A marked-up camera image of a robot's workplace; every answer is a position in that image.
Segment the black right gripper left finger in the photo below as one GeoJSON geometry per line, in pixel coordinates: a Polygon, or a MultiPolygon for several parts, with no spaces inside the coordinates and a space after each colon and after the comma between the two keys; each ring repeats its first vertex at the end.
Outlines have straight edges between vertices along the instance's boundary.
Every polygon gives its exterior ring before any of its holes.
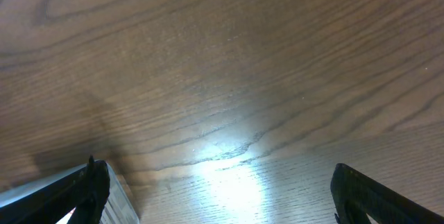
{"type": "Polygon", "coordinates": [[[92,156],[84,165],[1,193],[1,222],[98,223],[110,195],[108,164],[92,156]]]}

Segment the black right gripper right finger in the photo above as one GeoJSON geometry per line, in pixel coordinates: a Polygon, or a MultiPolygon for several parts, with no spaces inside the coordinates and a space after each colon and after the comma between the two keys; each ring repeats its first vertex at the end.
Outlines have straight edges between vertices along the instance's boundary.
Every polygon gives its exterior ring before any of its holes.
{"type": "Polygon", "coordinates": [[[442,223],[443,217],[385,187],[352,167],[338,163],[330,182],[338,224],[442,223]]]}

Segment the clear plastic container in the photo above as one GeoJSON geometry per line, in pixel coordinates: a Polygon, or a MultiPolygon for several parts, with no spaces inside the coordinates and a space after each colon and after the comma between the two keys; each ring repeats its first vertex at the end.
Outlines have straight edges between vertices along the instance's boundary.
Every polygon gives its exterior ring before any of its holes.
{"type": "MultiPolygon", "coordinates": [[[[110,195],[98,223],[138,223],[138,215],[109,164],[108,170],[110,173],[110,195]]],[[[57,223],[68,223],[71,216],[72,213],[68,213],[57,223]]]]}

